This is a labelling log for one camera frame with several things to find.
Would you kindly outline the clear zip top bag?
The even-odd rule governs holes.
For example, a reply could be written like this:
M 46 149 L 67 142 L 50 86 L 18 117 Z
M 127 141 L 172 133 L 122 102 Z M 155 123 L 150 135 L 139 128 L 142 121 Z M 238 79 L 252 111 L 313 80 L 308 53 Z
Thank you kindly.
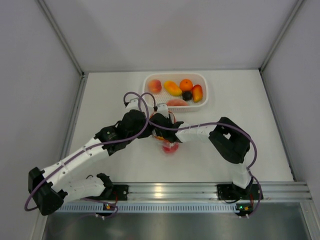
M 150 117 L 150 120 L 156 125 L 168 128 L 167 130 L 161 127 L 153 126 L 154 129 L 152 131 L 152 136 L 158 141 L 160 149 L 166 155 L 173 155 L 179 149 L 179 142 L 175 136 L 176 132 L 172 129 L 178 128 L 180 126 L 180 122 L 176 124 L 176 117 L 171 111 L 168 111 L 167 116 L 164 116 L 159 112 L 155 112 Z

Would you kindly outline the red fake apple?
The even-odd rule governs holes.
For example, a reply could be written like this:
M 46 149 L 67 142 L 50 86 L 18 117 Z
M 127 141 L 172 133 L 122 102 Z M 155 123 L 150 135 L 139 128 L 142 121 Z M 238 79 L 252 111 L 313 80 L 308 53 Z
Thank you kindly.
M 165 154 L 174 154 L 178 150 L 179 144 L 166 142 L 161 148 Z

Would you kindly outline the fake watermelon slice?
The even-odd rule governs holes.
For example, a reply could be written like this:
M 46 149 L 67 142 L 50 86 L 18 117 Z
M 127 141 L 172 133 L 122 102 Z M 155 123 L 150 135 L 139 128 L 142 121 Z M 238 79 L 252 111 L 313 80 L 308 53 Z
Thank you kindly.
M 189 104 L 183 99 L 171 99 L 166 103 L 169 107 L 188 107 Z

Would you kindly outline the peach fake fruit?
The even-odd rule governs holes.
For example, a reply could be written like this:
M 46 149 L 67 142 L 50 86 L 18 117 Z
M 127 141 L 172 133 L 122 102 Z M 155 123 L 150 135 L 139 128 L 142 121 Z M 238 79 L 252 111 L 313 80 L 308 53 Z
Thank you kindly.
M 152 94 L 158 94 L 162 90 L 162 83 L 158 79 L 153 79 L 148 82 L 148 91 Z

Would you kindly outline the dark fake plum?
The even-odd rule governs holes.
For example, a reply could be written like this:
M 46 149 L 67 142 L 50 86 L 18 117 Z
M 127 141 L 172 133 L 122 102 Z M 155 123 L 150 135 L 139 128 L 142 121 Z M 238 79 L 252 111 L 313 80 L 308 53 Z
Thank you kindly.
M 192 95 L 192 92 L 191 91 L 184 91 L 182 93 L 182 99 L 184 101 L 190 101 L 193 99 L 193 95 Z

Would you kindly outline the yellow orange fake mango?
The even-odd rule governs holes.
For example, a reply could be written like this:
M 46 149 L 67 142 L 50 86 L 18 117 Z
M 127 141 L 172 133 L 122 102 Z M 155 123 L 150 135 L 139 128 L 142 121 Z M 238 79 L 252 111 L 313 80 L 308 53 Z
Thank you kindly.
M 195 103 L 198 103 L 203 99 L 203 89 L 199 84 L 196 84 L 193 86 L 191 93 L 192 93 L 192 100 Z

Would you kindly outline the orange fake fruit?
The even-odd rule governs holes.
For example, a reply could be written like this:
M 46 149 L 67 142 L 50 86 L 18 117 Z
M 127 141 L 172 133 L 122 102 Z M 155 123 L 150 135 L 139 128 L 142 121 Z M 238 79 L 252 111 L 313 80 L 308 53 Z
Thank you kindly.
M 183 79 L 180 83 L 179 83 L 179 88 L 181 89 L 182 92 L 190 92 L 193 88 L 193 82 L 190 79 Z

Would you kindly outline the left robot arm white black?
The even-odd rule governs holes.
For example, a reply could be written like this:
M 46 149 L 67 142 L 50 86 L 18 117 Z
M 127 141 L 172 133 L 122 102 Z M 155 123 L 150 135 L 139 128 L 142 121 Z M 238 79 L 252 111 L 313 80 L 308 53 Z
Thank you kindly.
M 134 98 L 125 103 L 126 113 L 114 125 L 102 128 L 71 155 L 44 169 L 34 167 L 28 173 L 27 202 L 33 200 L 42 216 L 56 212 L 63 204 L 88 197 L 109 199 L 113 194 L 110 177 L 99 173 L 83 180 L 74 178 L 96 162 L 124 150 L 133 140 L 151 135 L 143 101 Z

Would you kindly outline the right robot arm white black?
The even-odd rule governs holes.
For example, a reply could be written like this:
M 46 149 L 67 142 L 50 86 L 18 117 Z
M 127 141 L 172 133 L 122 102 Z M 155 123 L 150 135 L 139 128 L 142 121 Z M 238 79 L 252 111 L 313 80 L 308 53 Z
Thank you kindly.
M 149 119 L 155 134 L 170 143 L 211 143 L 224 160 L 232 184 L 227 192 L 220 194 L 221 200 L 244 200 L 250 198 L 254 177 L 250 168 L 256 163 L 258 149 L 242 128 L 227 117 L 217 122 L 189 125 L 183 121 L 171 122 L 169 117 L 155 113 Z

